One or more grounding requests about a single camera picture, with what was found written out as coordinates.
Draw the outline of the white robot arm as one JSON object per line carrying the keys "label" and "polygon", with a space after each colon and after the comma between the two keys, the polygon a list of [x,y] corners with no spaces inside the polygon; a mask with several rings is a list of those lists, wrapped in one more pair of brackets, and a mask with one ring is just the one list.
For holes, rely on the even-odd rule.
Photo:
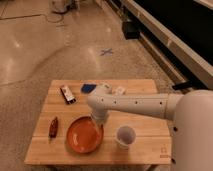
{"label": "white robot arm", "polygon": [[87,104],[96,122],[103,122],[109,110],[172,120],[171,171],[213,171],[213,91],[114,95],[101,84]]}

